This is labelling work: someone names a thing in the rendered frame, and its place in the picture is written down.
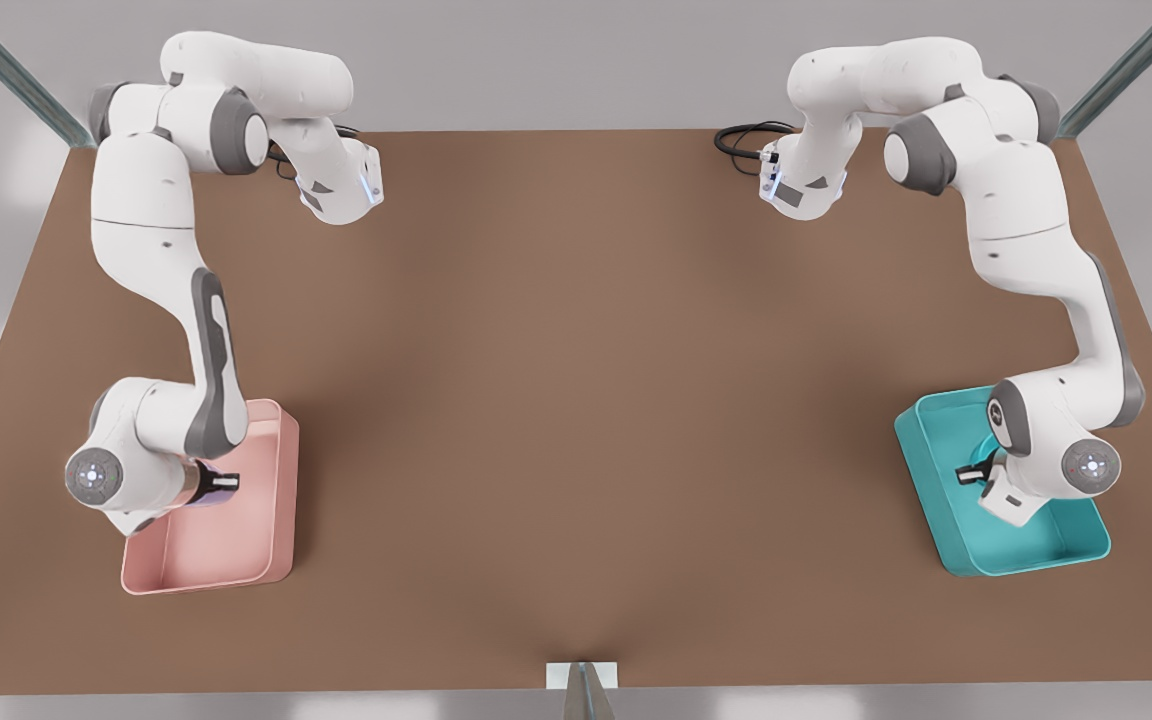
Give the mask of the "silver frame post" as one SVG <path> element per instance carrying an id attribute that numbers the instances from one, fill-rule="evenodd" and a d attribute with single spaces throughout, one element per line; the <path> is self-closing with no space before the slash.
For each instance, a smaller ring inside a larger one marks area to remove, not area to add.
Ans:
<path id="1" fill-rule="evenodd" d="M 570 665 L 562 720 L 616 720 L 594 664 Z"/>
<path id="2" fill-rule="evenodd" d="M 1076 138 L 1091 126 L 1102 111 L 1111 108 L 1126 88 L 1132 86 L 1144 71 L 1152 67 L 1152 24 L 1147 31 L 1111 65 L 1087 91 L 1064 111 L 1058 129 L 1058 138 Z"/>
<path id="3" fill-rule="evenodd" d="M 0 41 L 0 83 L 71 149 L 93 149 L 88 128 L 61 105 Z"/>

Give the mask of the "teal rectangular box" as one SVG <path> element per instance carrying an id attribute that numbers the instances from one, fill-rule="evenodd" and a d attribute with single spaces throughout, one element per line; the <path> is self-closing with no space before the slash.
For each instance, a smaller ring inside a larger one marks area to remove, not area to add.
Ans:
<path id="1" fill-rule="evenodd" d="M 992 434 L 988 396 L 987 386 L 935 393 L 893 423 L 946 570 L 956 577 L 1005 577 L 1106 558 L 1111 533 L 1091 498 L 1053 500 L 1014 526 L 979 505 L 986 486 L 960 486 L 955 470 L 972 465 L 975 448 Z"/>

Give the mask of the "white post foot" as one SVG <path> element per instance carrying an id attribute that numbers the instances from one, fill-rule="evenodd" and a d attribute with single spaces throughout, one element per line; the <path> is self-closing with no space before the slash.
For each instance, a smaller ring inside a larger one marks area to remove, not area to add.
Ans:
<path id="1" fill-rule="evenodd" d="M 558 689 L 584 689 L 593 684 L 593 679 L 602 689 L 620 688 L 620 669 L 614 661 L 575 661 L 575 662 L 550 662 L 545 665 L 545 688 L 550 691 Z"/>

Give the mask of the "pink rectangular box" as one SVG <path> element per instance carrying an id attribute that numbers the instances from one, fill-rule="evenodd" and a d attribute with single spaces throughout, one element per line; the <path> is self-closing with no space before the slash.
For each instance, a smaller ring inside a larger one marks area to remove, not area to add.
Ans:
<path id="1" fill-rule="evenodd" d="M 122 588 L 131 594 L 209 591 L 278 582 L 291 571 L 300 425 L 270 397 L 247 401 L 247 437 L 212 468 L 238 475 L 220 503 L 194 503 L 127 539 Z"/>

